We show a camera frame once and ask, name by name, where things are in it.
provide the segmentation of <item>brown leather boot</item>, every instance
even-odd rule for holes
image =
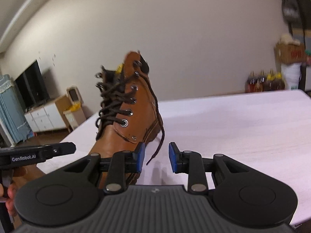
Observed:
[[[151,159],[157,155],[164,140],[164,129],[148,73],[149,66],[142,56],[130,52],[122,70],[109,71],[102,67],[102,72],[96,75],[103,79],[96,86],[104,100],[96,121],[97,141],[90,153],[97,152],[106,158],[115,152],[134,151],[138,142],[147,145],[162,131],[161,141]],[[105,176],[100,188],[103,188]],[[137,174],[128,174],[126,184],[136,182],[137,178]]]

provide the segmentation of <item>white table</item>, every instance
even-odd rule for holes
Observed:
[[[159,154],[145,163],[158,146],[158,139],[146,148],[143,171],[137,184],[184,184],[186,174],[173,174],[168,143],[180,151],[192,150],[212,158],[223,153],[271,177],[285,182],[298,196],[292,225],[311,218],[311,99],[303,92],[282,91],[241,94],[159,103],[165,140]],[[97,114],[63,141],[74,142],[74,155],[56,157],[38,167],[49,173],[83,156],[93,144]],[[213,182],[206,174],[209,188]]]

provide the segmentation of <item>dark brown shoelace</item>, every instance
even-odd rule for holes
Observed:
[[[131,114],[130,110],[121,110],[120,106],[122,105],[122,103],[134,104],[136,102],[136,98],[134,96],[135,96],[135,92],[137,91],[137,88],[133,87],[132,91],[129,93],[121,92],[120,89],[124,88],[125,84],[127,82],[131,81],[133,78],[138,78],[138,77],[142,77],[144,79],[144,81],[148,85],[148,88],[151,92],[151,95],[155,99],[156,117],[158,119],[158,123],[159,123],[161,131],[162,131],[160,143],[159,143],[156,151],[152,155],[152,157],[147,162],[147,165],[148,165],[150,163],[150,161],[159,153],[159,150],[161,149],[162,144],[164,142],[165,132],[164,132],[163,124],[161,122],[161,116],[159,113],[158,99],[156,98],[156,96],[155,96],[155,94],[151,88],[151,85],[150,85],[148,78],[145,77],[144,75],[138,73],[138,72],[135,72],[134,74],[132,74],[131,76],[129,76],[126,79],[121,78],[116,83],[99,82],[96,84],[96,86],[101,91],[101,97],[104,98],[104,100],[100,104],[102,109],[98,113],[99,118],[97,118],[96,123],[95,123],[96,127],[99,129],[97,136],[96,136],[96,140],[98,140],[101,137],[101,135],[102,135],[102,133],[103,133],[103,131],[107,125],[113,124],[113,122],[117,122],[121,125],[125,125],[125,122],[123,120],[116,118],[116,114],[122,114],[122,115],[130,115]]]

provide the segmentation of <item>wooden floor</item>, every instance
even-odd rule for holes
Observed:
[[[28,140],[18,143],[16,146],[30,146],[30,145],[46,145],[51,143],[59,143],[66,136],[68,136],[68,130],[51,131],[45,133],[39,133],[36,137],[29,138]],[[42,177],[44,173],[37,168],[36,165],[26,166],[27,173],[23,177],[14,177],[18,188],[21,188],[27,182]],[[21,224],[21,220],[18,216],[14,218],[14,226],[17,228]]]

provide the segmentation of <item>television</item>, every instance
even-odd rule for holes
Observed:
[[[37,60],[15,80],[15,83],[26,109],[44,104],[50,98]]]

